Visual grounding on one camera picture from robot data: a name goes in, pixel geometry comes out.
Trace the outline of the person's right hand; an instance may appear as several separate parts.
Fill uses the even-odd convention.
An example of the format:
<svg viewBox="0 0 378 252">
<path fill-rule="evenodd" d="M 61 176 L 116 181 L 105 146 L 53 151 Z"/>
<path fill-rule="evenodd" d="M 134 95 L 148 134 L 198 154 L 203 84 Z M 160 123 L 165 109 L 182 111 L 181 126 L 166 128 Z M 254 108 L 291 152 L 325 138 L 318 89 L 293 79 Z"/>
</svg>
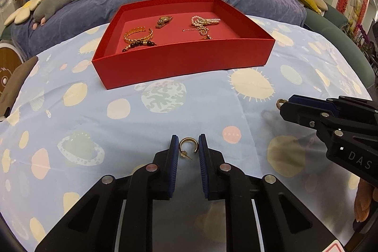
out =
<svg viewBox="0 0 378 252">
<path fill-rule="evenodd" d="M 354 215 L 357 222 L 364 222 L 367 219 L 371 204 L 377 201 L 377 198 L 377 188 L 360 179 L 354 201 Z"/>
</svg>

